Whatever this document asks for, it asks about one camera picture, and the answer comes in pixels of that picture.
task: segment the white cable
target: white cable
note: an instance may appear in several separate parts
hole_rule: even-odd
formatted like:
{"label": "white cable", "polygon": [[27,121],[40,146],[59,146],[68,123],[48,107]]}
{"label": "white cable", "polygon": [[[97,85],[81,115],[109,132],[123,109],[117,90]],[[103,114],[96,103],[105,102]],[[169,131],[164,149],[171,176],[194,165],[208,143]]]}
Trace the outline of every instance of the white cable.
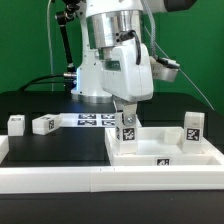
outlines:
{"label": "white cable", "polygon": [[149,21],[151,24],[151,43],[150,43],[150,50],[151,50],[151,54],[153,58],[156,58],[156,24],[155,24],[155,20],[152,14],[152,11],[149,7],[149,4],[146,0],[141,0],[142,5],[145,7],[145,10],[148,14],[149,17]]}
{"label": "white cable", "polygon": [[[147,27],[145,26],[145,30],[148,33],[149,36],[151,36],[149,30],[147,29]],[[170,59],[170,57],[166,54],[166,52],[156,43],[156,47],[160,50],[160,52],[168,59]],[[196,84],[190,79],[190,77],[182,70],[179,69],[179,71],[182,73],[182,75],[184,75],[184,77],[191,83],[191,85],[193,85],[193,87],[201,94],[201,96],[205,99],[205,101],[208,103],[208,105],[211,107],[212,110],[215,110],[214,107],[212,106],[212,104],[210,103],[210,101],[208,100],[208,98],[203,94],[203,92],[196,86]]]}
{"label": "white cable", "polygon": [[[50,20],[50,8],[51,8],[51,1],[49,0],[47,5],[47,34],[48,34],[48,46],[49,46],[49,55],[50,55],[50,68],[51,74],[54,74],[54,60],[53,60],[53,53],[52,53],[52,43],[51,43],[51,20]],[[54,91],[54,84],[52,84],[51,90]]]}

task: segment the white cube with marker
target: white cube with marker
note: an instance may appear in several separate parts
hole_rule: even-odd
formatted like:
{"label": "white cube with marker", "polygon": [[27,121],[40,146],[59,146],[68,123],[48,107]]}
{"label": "white cube with marker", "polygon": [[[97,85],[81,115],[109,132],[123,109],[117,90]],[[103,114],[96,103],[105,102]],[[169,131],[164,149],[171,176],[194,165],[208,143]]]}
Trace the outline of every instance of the white cube with marker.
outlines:
{"label": "white cube with marker", "polygon": [[46,135],[59,128],[61,123],[60,115],[47,114],[32,121],[33,133]]}
{"label": "white cube with marker", "polygon": [[7,124],[8,136],[23,136],[25,131],[24,115],[11,115]]}
{"label": "white cube with marker", "polygon": [[202,153],[200,145],[203,139],[204,119],[204,113],[186,112],[183,152]]}

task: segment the cable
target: cable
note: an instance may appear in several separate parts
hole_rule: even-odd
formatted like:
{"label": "cable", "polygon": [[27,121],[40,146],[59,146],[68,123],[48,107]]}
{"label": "cable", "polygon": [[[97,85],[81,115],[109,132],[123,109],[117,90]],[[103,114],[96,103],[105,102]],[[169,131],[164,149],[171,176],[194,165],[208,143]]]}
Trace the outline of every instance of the cable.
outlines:
{"label": "cable", "polygon": [[136,59],[136,65],[141,64],[141,59],[142,59],[142,53],[141,53],[141,43],[138,38],[138,35],[135,31],[131,31],[132,35],[135,37],[135,43],[136,43],[136,48],[137,48],[137,59]]}
{"label": "cable", "polygon": [[63,74],[42,76],[42,77],[33,79],[32,81],[28,82],[27,84],[21,86],[21,87],[18,89],[18,91],[24,91],[24,90],[27,88],[27,86],[29,86],[31,83],[36,83],[36,82],[38,82],[38,81],[45,80],[45,79],[63,78],[63,77],[64,77]]}
{"label": "cable", "polygon": [[[148,33],[149,36],[151,36],[149,30],[147,29],[147,27],[145,26],[145,30]],[[166,54],[166,52],[155,42],[156,47],[160,50],[160,52],[167,57],[168,59],[170,59],[170,57]],[[203,92],[197,87],[197,85],[190,79],[190,77],[182,70],[179,69],[179,71],[181,72],[181,74],[191,83],[191,85],[199,92],[199,94],[204,98],[204,100],[208,103],[208,105],[211,107],[212,110],[215,110],[215,108],[213,107],[213,105],[211,104],[211,102],[208,100],[208,98],[203,94]]]}
{"label": "cable", "polygon": [[43,84],[55,84],[55,83],[61,83],[61,84],[63,83],[64,84],[64,83],[70,83],[70,82],[69,81],[64,81],[64,82],[57,82],[57,81],[54,81],[54,82],[52,82],[52,81],[50,81],[50,82],[33,82],[33,83],[29,83],[26,86],[24,86],[23,91],[31,85],[43,85]]}
{"label": "cable", "polygon": [[148,5],[148,2],[146,0],[141,0],[142,5],[145,6],[145,9],[147,11],[150,23],[151,23],[151,43],[150,43],[150,51],[153,58],[156,58],[156,24],[155,20],[152,14],[152,11]]}
{"label": "cable", "polygon": [[52,42],[51,42],[51,22],[50,22],[50,7],[52,0],[49,0],[47,5],[47,34],[48,34],[48,46],[49,46],[49,55],[50,55],[50,69],[51,74],[54,74],[54,60],[52,52]]}

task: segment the green wall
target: green wall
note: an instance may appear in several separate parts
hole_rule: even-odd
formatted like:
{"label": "green wall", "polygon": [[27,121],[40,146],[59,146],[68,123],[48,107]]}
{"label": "green wall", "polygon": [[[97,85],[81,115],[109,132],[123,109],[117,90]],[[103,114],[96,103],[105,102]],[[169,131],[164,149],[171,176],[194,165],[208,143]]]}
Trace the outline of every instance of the green wall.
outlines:
{"label": "green wall", "polygon": [[[17,90],[26,82],[50,74],[46,11],[48,0],[0,0],[0,92]],[[198,0],[189,11],[155,15],[157,41],[224,114],[224,1]],[[51,7],[55,72],[66,70],[64,50],[54,14],[64,9],[57,0]],[[68,24],[76,66],[81,63],[79,21]],[[35,86],[51,90],[51,86]],[[189,93],[204,102],[179,74],[175,83],[155,82],[156,91]]]}

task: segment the table surface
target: table surface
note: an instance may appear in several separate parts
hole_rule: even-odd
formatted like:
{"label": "table surface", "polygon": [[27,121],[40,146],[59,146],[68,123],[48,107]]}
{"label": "table surface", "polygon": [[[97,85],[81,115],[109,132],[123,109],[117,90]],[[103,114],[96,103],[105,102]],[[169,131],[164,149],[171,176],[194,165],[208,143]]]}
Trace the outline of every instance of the table surface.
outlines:
{"label": "table surface", "polygon": [[[0,135],[7,134],[10,115],[26,116],[26,141],[20,139],[21,155],[26,155],[26,159],[21,160],[20,154],[11,154],[10,158],[8,156],[4,160],[2,167],[110,165],[101,138],[102,128],[62,128],[45,136],[51,142],[61,135],[68,136],[66,141],[70,141],[72,136],[78,136],[77,141],[72,144],[79,148],[81,139],[92,135],[90,141],[96,142],[95,146],[100,148],[101,153],[98,154],[95,150],[95,153],[88,157],[90,151],[86,145],[81,145],[80,147],[86,147],[85,153],[80,154],[78,150],[72,161],[66,156],[63,161],[44,159],[45,150],[42,150],[39,158],[34,158],[32,153],[27,154],[24,142],[28,140],[32,145],[33,141],[36,141],[41,142],[38,143],[42,144],[41,146],[44,145],[40,138],[31,134],[31,122],[36,117],[49,113],[113,113],[112,104],[79,103],[72,101],[62,92],[6,92],[0,94],[0,108]],[[154,94],[152,100],[139,103],[137,113],[144,127],[183,127],[186,111],[205,113],[204,137],[224,152],[223,117],[189,95]],[[0,195],[0,223],[221,224],[224,223],[223,204],[222,190]]]}

